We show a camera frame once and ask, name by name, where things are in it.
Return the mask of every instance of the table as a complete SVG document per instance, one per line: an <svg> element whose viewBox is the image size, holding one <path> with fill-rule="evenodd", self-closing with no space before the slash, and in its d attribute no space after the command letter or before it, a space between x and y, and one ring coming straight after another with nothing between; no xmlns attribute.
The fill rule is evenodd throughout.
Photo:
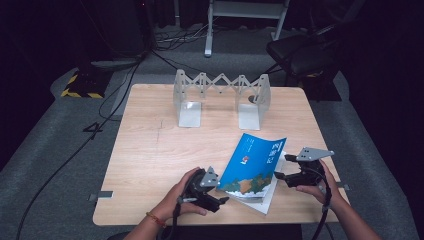
<svg viewBox="0 0 424 240"><path fill-rule="evenodd" d="M101 189L113 191L113 197L98 199L93 216L95 224L138 224L145 212L194 167L212 166L221 175L243 132L265 139L287 137L284 151L291 154L298 154L304 146L327 149L300 88L271 88L271 105L260 131L240 130L235 93L216 91L208 91L205 99L196 99L202 101L201 126L180 128L172 93L173 85L135 84L132 87ZM332 159L323 160L338 181ZM286 162L281 171L299 172L298 164ZM215 190L209 194L217 198L224 196ZM186 214L179 217L178 224L318 222L321 207L312 196L289 189L284 181L279 181L267 215L230 199L216 213L209 212L206 217ZM332 211L327 221L337 221Z"/></svg>
<svg viewBox="0 0 424 240"><path fill-rule="evenodd" d="M209 0L208 10L208 33L206 36L205 57L212 55L213 40L213 17L248 17L278 19L276 32L272 39L278 40L290 0L284 3L251 3L251 2L228 2Z"/></svg>

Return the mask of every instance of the bracelet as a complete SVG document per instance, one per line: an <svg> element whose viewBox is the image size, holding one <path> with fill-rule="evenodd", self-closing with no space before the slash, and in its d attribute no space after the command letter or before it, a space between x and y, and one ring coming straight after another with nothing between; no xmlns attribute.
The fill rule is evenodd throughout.
<svg viewBox="0 0 424 240"><path fill-rule="evenodd" d="M166 223L161 221L158 217L156 217L155 215L151 214L150 212L146 212L146 216L151 217L155 223L157 223L158 225L160 225L163 228L166 228Z"/></svg>

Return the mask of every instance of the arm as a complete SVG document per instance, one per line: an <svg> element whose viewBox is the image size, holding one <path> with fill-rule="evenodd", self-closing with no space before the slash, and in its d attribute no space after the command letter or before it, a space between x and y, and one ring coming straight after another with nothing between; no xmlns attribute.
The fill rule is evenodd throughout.
<svg viewBox="0 0 424 240"><path fill-rule="evenodd" d="M331 210L336 214L346 236L350 240L381 239L377 233L359 216L359 214L349 205L340 194L333 174L328 170L327 165L321 160L324 167L325 176L331 188ZM297 191L313 195L319 202L324 203L324 194L316 186L297 186Z"/></svg>
<svg viewBox="0 0 424 240"><path fill-rule="evenodd" d="M184 186L189 180L190 176L193 175L199 168L194 168L184 174L181 180L175 184L165 198L156 207L150 211L150 213L156 216L160 221L166 222L166 220L172 218L175 205L177 204L177 198L183 193ZM191 203L181 204L181 214L184 213L197 213L205 216L206 210ZM161 226L155 222L150 216L145 216L143 220L125 237L125 240L147 240L155 239Z"/></svg>

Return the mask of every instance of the white metal bookend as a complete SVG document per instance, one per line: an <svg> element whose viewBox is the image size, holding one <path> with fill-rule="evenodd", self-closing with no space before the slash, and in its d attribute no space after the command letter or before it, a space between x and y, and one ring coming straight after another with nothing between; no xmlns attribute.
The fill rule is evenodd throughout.
<svg viewBox="0 0 424 240"><path fill-rule="evenodd" d="M216 85L220 80L226 85ZM238 111L239 128L260 130L260 126L271 103L271 89L268 75L263 74L259 79L250 83L244 75L230 81L224 74L215 79L209 79L205 73L200 73L196 78L190 79L184 70L177 70L174 82L174 106L177 112L179 127L200 127L202 104L187 100L187 92L190 88L199 92L201 98L206 97L209 88L218 93L224 93L233 89L236 93L235 107Z"/></svg>

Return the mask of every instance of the blue book cover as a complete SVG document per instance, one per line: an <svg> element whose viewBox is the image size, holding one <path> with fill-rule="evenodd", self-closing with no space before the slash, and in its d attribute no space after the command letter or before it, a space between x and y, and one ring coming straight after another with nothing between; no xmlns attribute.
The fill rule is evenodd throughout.
<svg viewBox="0 0 424 240"><path fill-rule="evenodd" d="M271 185L285 142L286 138L265 140L244 133L217 189L241 201L262 201Z"/></svg>

